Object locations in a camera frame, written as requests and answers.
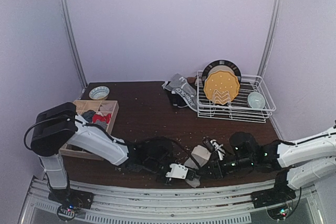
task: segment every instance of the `bowl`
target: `bowl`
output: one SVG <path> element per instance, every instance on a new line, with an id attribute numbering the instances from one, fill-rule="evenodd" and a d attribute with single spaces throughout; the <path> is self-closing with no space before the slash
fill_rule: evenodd
<path id="1" fill-rule="evenodd" d="M 263 109 L 266 105 L 266 100 L 259 92 L 252 92 L 247 97 L 247 104 L 253 109 Z"/>
<path id="2" fill-rule="evenodd" d="M 92 89 L 89 93 L 89 97 L 93 100 L 106 100 L 110 93 L 110 89 L 105 86 L 99 86 Z"/>

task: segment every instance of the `white wall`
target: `white wall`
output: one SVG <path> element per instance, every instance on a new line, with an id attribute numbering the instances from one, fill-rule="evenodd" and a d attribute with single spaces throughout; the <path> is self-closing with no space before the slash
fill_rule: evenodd
<path id="1" fill-rule="evenodd" d="M 58 0 L 0 0 L 0 219 L 17 223 L 38 158 L 23 135 L 36 115 L 80 94 Z"/>
<path id="2" fill-rule="evenodd" d="M 283 0 L 265 81 L 286 140 L 319 133 L 336 119 L 336 0 Z M 336 223 L 336 176 L 316 183 Z"/>
<path id="3" fill-rule="evenodd" d="M 256 74 L 274 0 L 68 0 L 89 82 L 168 80 L 218 59 Z"/>

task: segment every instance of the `rack wire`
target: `rack wire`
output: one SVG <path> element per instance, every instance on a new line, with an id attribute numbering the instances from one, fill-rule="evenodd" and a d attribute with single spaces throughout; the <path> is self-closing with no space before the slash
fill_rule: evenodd
<path id="1" fill-rule="evenodd" d="M 249 74 L 242 75 L 240 89 L 237 97 L 230 99 L 226 91 L 214 92 L 212 100 L 207 99 L 202 84 L 202 71 L 197 72 L 197 115 L 199 118 L 225 119 L 244 122 L 266 123 L 266 120 L 276 110 L 274 101 L 261 76 Z M 250 108 L 247 97 L 252 92 L 261 93 L 266 101 L 263 109 Z M 216 104 L 218 100 L 226 102 L 224 105 Z"/>

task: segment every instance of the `wooden box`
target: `wooden box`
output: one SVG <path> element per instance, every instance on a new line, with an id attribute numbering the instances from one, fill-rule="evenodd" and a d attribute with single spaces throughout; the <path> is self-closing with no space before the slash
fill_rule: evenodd
<path id="1" fill-rule="evenodd" d="M 109 134 L 111 134 L 113 125 L 114 125 L 114 122 L 116 120 L 117 113 L 119 110 L 119 105 L 117 101 L 76 100 L 73 103 L 74 105 L 76 105 L 76 111 L 80 115 L 82 115 L 84 112 L 88 110 L 93 110 L 96 113 L 102 112 L 104 115 L 111 114 L 111 120 L 106 129 L 106 131 Z M 76 149 L 78 148 L 75 146 L 71 146 L 70 144 L 65 144 L 62 146 L 59 152 L 63 156 L 103 160 L 102 157 L 97 156 L 96 154 L 86 152 L 85 150 L 76 150 Z"/>

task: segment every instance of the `wooden tabletop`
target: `wooden tabletop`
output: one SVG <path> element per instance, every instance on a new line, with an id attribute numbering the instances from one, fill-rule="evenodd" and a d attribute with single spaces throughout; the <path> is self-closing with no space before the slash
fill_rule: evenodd
<path id="1" fill-rule="evenodd" d="M 265 124 L 237 122 L 229 120 L 198 118 L 189 108 L 178 109 L 171 106 L 163 91 L 163 82 L 104 82 L 90 83 L 82 99 L 89 100 L 89 92 L 98 86 L 110 89 L 108 100 L 117 100 L 119 112 L 112 135 L 128 141 L 140 141 L 154 136 L 166 136 L 178 140 L 192 150 L 202 143 L 205 136 L 217 139 L 231 150 L 228 139 L 237 132 L 251 133 L 260 145 L 277 139 L 271 123 Z M 180 150 L 176 155 L 181 163 L 186 157 Z M 189 188 L 184 181 L 176 181 L 172 186 L 156 182 L 156 176 L 148 172 L 134 173 L 120 170 L 107 161 L 64 157 L 64 164 L 71 180 L 79 182 L 123 186 L 132 188 Z M 201 187 L 227 186 L 253 182 L 262 182 L 275 178 L 276 173 L 248 173 L 228 175 L 220 180 L 202 180 Z"/>

